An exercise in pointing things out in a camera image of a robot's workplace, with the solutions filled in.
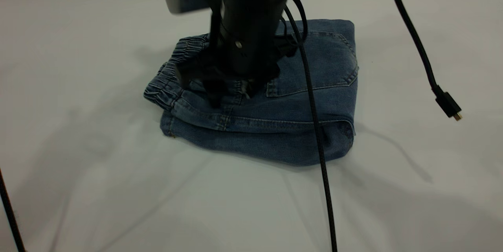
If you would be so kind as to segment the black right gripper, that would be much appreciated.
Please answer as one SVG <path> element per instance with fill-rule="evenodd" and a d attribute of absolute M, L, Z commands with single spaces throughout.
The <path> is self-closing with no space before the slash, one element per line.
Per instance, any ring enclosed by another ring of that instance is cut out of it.
<path fill-rule="evenodd" d="M 175 64 L 179 84 L 187 88 L 192 80 L 204 81 L 210 107 L 221 108 L 230 96 L 230 80 L 242 80 L 248 87 L 261 87 L 279 76 L 277 62 L 293 56 L 293 36 L 287 35 L 286 22 L 262 19 L 247 38 L 236 38 L 223 19 L 212 18 L 210 50 Z"/>

